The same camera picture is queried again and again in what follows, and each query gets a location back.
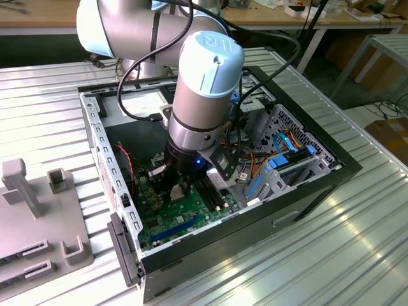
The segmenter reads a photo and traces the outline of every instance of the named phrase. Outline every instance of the yellow wire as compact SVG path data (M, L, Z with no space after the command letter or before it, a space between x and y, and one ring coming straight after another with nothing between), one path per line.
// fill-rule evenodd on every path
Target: yellow wire
M290 131L289 133L290 133L290 135L292 136L292 139L293 139L293 141L295 142L295 144L298 146L298 148L300 148L301 145L297 142L297 140L296 140L295 136L293 135L293 133L292 133L291 131Z

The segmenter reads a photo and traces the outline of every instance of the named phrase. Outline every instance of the blue drive bracket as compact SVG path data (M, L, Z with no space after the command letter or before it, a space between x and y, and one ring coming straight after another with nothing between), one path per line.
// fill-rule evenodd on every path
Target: blue drive bracket
M288 164L289 161L284 157L283 155L278 155L278 156L273 156L269 159L269 165L273 168L276 169L284 164Z

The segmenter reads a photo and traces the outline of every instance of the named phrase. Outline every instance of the light blue end cap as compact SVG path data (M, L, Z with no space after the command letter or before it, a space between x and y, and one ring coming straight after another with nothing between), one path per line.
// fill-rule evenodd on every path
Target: light blue end cap
M232 38L198 31L183 44L179 74L188 88L200 96L221 98L237 87L244 59L244 51Z
M152 1L152 11L160 10L161 8L164 8L167 5L167 3L160 2L160 1Z
M76 11L76 31L81 45L86 51L115 57L110 50L98 4L95 0L81 0Z

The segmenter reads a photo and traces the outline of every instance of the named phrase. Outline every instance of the orange wire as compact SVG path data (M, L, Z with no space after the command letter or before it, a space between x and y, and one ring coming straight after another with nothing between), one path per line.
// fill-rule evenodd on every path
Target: orange wire
M131 162L131 160L130 160L130 156L129 156L129 154L126 152L126 150L125 149L123 149L123 147L122 146L120 146L120 145L116 145L118 148L120 148L120 150L126 155L126 157L127 157L127 161L129 161L129 165L130 165L130 175L131 175L131 181L130 181L130 184L131 184L131 194L133 195L133 166L132 166L132 162Z
M297 140L296 140L294 134L292 133L292 131L290 131L289 134L292 136L292 140L293 140L293 142L295 143L295 145L296 145L298 148L300 148L301 145L297 142Z

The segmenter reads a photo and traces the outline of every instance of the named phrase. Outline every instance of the ribbed metal surface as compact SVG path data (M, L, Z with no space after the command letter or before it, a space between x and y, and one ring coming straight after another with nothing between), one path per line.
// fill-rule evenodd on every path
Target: ribbed metal surface
M263 48L247 65L281 64ZM92 265L30 290L5 305L137 305L106 223L108 204L86 139L76 87L111 82L114 70L90 64L0 70L0 160L23 157L28 177L63 167L74 174L91 239ZM149 305L406 305L407 170L294 69L275 81L364 167L312 215Z
M408 34L374 35L370 43L394 61L408 68Z

